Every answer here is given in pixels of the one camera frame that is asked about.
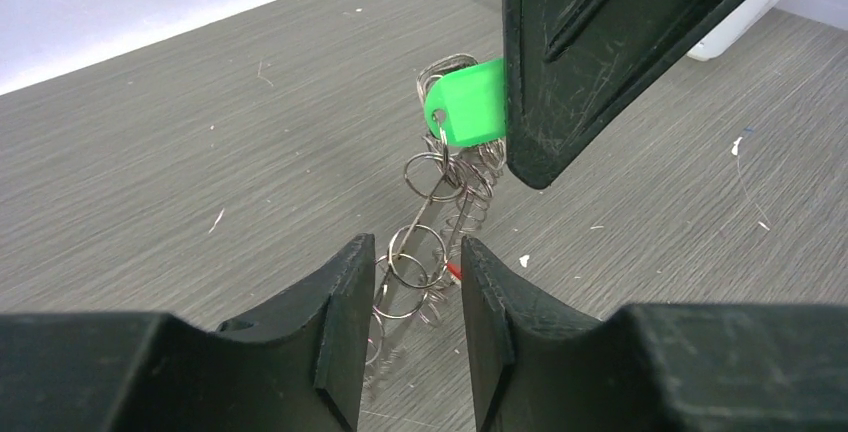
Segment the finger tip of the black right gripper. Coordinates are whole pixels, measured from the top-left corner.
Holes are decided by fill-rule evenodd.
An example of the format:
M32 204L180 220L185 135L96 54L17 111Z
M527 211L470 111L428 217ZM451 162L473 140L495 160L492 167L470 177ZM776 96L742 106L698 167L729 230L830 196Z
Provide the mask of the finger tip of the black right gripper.
M502 0L510 171L550 186L745 0Z

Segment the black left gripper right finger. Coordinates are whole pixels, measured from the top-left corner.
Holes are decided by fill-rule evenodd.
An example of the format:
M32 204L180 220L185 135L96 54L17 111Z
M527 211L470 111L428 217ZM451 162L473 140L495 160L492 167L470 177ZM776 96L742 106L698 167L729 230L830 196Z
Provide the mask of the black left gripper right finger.
M843 431L847 310L634 303L606 320L461 252L480 431Z

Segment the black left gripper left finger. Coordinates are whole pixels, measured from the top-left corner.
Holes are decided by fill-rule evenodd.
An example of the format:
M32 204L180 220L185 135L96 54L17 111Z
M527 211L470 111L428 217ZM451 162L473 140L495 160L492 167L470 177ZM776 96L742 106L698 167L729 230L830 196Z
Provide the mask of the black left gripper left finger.
M360 234L213 332L167 312L1 318L5 431L353 431L375 282Z

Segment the green key tag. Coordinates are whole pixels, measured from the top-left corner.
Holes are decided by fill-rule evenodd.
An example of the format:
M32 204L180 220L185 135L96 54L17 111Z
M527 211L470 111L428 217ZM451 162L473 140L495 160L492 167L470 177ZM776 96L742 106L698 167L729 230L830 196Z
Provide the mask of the green key tag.
M453 54L424 70L418 92L431 133L454 147L506 137L505 63Z

